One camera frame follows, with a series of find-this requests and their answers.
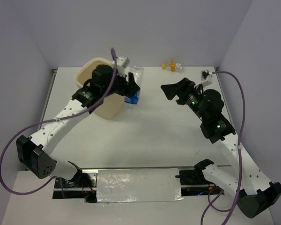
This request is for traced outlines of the blue label plastic bottle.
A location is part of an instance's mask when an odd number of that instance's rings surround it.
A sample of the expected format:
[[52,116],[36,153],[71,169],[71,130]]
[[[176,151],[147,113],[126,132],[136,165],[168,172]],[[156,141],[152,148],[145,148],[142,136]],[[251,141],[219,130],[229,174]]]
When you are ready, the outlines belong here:
[[143,75],[143,67],[130,67],[128,71],[128,88],[124,101],[129,109],[133,109],[138,104]]

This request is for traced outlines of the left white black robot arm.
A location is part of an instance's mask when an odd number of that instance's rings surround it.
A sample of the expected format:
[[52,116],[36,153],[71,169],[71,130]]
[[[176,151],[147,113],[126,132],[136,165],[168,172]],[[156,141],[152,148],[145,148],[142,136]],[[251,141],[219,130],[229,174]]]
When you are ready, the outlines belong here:
[[132,72],[121,75],[111,66],[98,65],[92,77],[72,95],[53,121],[29,137],[21,135],[17,138],[19,161],[39,179],[57,176],[64,178],[72,187],[79,186],[82,183],[79,167],[73,162],[64,162],[51,156],[53,150],[67,133],[102,105],[108,96],[118,94],[132,97],[139,90]]

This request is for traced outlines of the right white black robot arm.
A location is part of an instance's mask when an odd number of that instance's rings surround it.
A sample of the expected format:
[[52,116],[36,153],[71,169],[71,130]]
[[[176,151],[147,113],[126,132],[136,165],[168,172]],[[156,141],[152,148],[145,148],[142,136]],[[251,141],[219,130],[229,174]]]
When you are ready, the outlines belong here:
[[226,157],[236,172],[241,171],[241,187],[238,178],[221,170],[205,159],[195,165],[194,178],[198,183],[210,181],[231,196],[239,190],[237,205],[248,218],[253,218],[272,206],[281,196],[281,184],[272,182],[257,166],[244,146],[238,144],[238,135],[232,124],[222,114],[224,102],[214,89],[200,93],[193,81],[183,78],[175,84],[161,86],[168,100],[178,97],[178,105],[187,105],[201,120],[201,131]]

